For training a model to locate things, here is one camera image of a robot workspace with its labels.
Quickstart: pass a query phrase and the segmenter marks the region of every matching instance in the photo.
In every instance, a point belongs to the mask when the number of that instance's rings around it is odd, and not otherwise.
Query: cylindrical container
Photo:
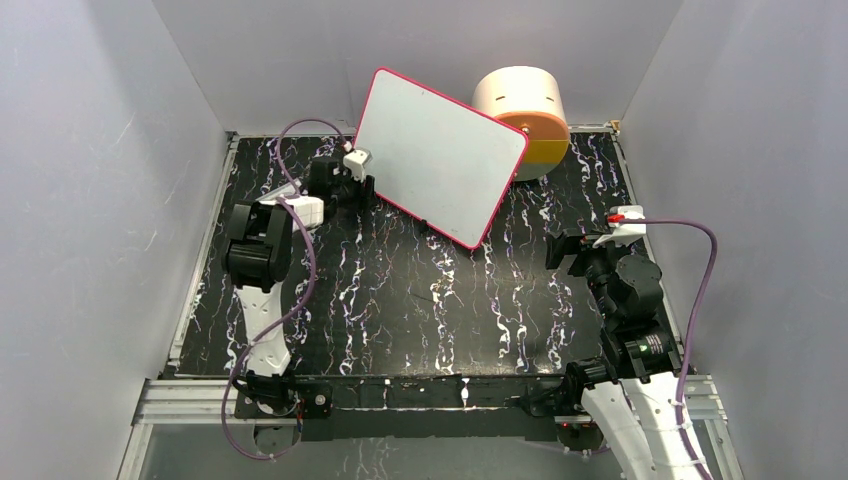
[[[516,181],[539,178],[565,157],[570,140],[559,86],[550,73],[536,67],[506,67],[486,75],[471,106],[523,130],[530,145]]]

